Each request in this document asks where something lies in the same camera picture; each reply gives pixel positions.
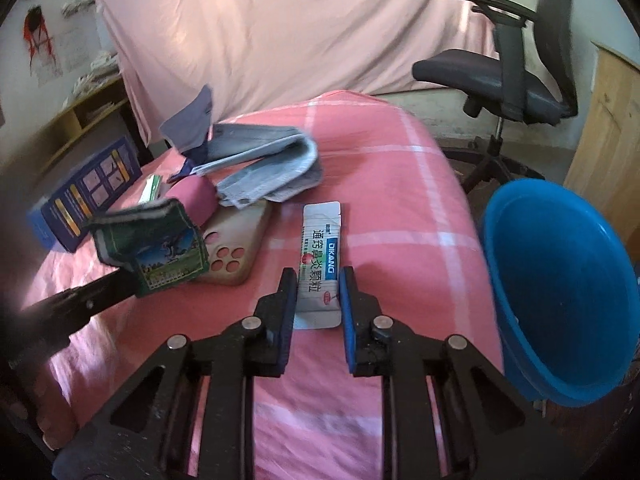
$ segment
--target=green packet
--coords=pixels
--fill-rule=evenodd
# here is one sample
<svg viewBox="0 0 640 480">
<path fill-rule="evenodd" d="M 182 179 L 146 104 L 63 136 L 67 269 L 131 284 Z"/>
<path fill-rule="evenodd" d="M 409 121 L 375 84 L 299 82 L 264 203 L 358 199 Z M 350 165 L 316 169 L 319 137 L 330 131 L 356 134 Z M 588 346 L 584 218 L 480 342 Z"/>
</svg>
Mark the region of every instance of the green packet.
<svg viewBox="0 0 640 480">
<path fill-rule="evenodd" d="M 209 269 L 200 230 L 175 198 L 96 215 L 88 222 L 98 259 L 138 278 L 142 297 Z"/>
</svg>

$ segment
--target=chair seat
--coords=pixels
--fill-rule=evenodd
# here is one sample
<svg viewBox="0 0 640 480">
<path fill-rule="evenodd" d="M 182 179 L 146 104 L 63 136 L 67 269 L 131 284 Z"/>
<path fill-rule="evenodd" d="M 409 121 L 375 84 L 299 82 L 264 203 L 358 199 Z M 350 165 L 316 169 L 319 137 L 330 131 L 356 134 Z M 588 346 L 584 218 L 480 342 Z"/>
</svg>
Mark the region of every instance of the chair seat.
<svg viewBox="0 0 640 480">
<path fill-rule="evenodd" d="M 466 50 L 445 50 L 430 59 L 414 63 L 413 76 L 417 81 L 462 90 L 479 99 L 492 114 L 500 116 L 502 67 L 498 59 Z M 525 72 L 525 85 L 525 122 L 558 124 L 562 103 L 556 101 L 544 83 L 531 72 Z"/>
</svg>

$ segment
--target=yellow stripe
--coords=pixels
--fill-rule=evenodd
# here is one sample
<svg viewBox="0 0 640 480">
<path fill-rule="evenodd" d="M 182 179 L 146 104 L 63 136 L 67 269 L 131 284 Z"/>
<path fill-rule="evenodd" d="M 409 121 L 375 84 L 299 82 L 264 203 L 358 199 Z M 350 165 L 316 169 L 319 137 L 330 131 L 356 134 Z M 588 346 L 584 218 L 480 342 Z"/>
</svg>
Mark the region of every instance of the yellow stripe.
<svg viewBox="0 0 640 480">
<path fill-rule="evenodd" d="M 122 176 L 124 177 L 124 181 L 128 182 L 131 177 L 129 176 L 129 173 L 127 173 L 127 168 L 125 168 L 124 164 L 122 163 L 122 159 L 120 158 L 120 154 L 118 153 L 118 150 L 113 150 L 111 152 L 111 155 L 113 155 L 113 158 L 116 161 L 116 164 L 120 168 L 120 173 L 122 173 Z"/>
<path fill-rule="evenodd" d="M 71 193 L 73 194 L 73 196 L 76 199 L 76 202 L 78 202 L 78 205 L 80 206 L 80 209 L 82 209 L 82 212 L 87 216 L 87 218 L 91 218 L 91 216 L 92 216 L 91 210 L 89 209 L 89 207 L 87 206 L 86 202 L 82 198 L 82 195 L 80 195 L 80 192 L 78 191 L 78 188 L 76 187 L 76 184 L 72 184 L 70 189 L 71 189 Z"/>
<path fill-rule="evenodd" d="M 66 210 L 65 205 L 59 198 L 56 199 L 56 206 L 58 206 L 58 209 L 62 213 L 62 216 L 65 217 L 66 223 L 69 225 L 69 227 L 71 227 L 71 230 L 76 234 L 76 236 L 80 236 L 80 229 L 78 229 L 78 226 L 74 222 L 74 219 L 71 218 L 69 211 Z"/>
</svg>

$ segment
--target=blue plastic bucket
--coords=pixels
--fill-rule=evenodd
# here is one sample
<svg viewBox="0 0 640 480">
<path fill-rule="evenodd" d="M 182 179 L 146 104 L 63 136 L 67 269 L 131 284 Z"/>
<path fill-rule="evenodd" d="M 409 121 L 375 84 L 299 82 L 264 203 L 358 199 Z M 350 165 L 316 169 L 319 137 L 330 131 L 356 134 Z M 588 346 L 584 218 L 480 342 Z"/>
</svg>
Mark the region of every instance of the blue plastic bucket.
<svg viewBox="0 0 640 480">
<path fill-rule="evenodd" d="M 561 186 L 520 179 L 489 201 L 481 239 L 511 383 L 564 406 L 617 386 L 638 342 L 640 296 L 606 220 Z"/>
</svg>

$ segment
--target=blue box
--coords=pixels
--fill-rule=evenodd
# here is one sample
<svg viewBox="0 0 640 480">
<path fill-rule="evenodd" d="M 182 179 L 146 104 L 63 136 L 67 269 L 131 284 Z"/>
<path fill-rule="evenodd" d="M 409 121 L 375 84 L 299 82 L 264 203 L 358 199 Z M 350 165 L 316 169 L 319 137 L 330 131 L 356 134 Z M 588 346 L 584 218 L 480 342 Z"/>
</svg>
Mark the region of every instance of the blue box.
<svg viewBox="0 0 640 480">
<path fill-rule="evenodd" d="M 110 208 L 141 175 L 135 149 L 121 137 L 39 200 L 27 219 L 44 248 L 59 242 L 73 253 L 88 233 L 86 220 Z"/>
</svg>

